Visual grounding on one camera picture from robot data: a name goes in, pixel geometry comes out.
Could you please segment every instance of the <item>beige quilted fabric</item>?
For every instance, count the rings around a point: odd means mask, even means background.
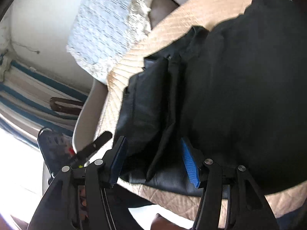
[[[185,34],[192,25],[201,25],[211,30],[216,24],[238,16],[252,0],[189,0],[180,6],[160,24],[154,28],[148,38],[136,45],[116,65],[108,76],[109,94],[98,125],[97,135],[105,130],[115,132],[121,107],[122,92],[128,85],[129,77],[141,72],[143,58],[162,49],[174,40]],[[111,148],[110,141],[100,150],[101,157],[105,151]],[[198,197],[182,196],[170,192],[160,191],[140,184],[129,184],[119,179],[118,183],[133,193],[138,194],[173,211],[187,219],[194,220],[199,204]],[[293,211],[300,207],[307,197],[307,182],[267,196],[267,199],[276,217]],[[227,212],[227,200],[223,200],[219,227],[225,225]]]

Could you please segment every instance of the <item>blue gripper pad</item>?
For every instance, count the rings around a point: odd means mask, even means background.
[[[116,145],[113,148],[118,150],[116,152],[116,155],[114,156],[114,160],[110,168],[110,184],[117,183],[120,171],[122,170],[122,165],[125,161],[128,151],[128,143],[126,138],[122,136],[119,137]]]
[[[198,189],[201,184],[198,178],[198,168],[193,160],[189,147],[186,144],[186,142],[183,140],[183,138],[181,138],[181,144],[182,144],[182,159],[183,162],[185,163],[185,169],[187,170],[190,182],[193,183],[195,188]]]

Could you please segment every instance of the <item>white wall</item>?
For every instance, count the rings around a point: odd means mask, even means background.
[[[12,5],[11,38],[17,55],[38,71],[89,91],[92,77],[66,52],[68,36],[80,2],[15,0]]]
[[[11,10],[9,9],[0,22],[0,53],[3,53],[10,43]]]
[[[0,156],[2,184],[0,207],[10,215],[30,222],[42,197],[44,159],[39,150],[27,146],[11,134],[0,129]]]

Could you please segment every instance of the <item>metal screw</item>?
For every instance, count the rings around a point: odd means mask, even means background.
[[[69,166],[64,166],[64,167],[62,168],[62,171],[63,171],[63,172],[67,172],[69,169],[70,169]]]
[[[239,165],[238,170],[244,172],[246,168],[243,165]]]
[[[211,165],[211,164],[213,164],[213,160],[210,159],[210,158],[207,158],[207,159],[205,160],[205,164]]]
[[[95,162],[94,162],[95,165],[101,165],[103,164],[103,160],[101,159],[97,159]]]

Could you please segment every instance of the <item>brown leather strap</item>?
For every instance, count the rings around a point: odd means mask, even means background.
[[[63,105],[57,104],[56,102],[72,104],[72,105],[77,105],[77,106],[82,106],[82,107],[84,105],[83,102],[75,101],[71,99],[64,99],[64,98],[57,98],[57,97],[52,97],[50,99],[50,107],[53,111],[71,114],[71,115],[77,115],[77,116],[80,114],[82,110],[81,108],[63,106]]]

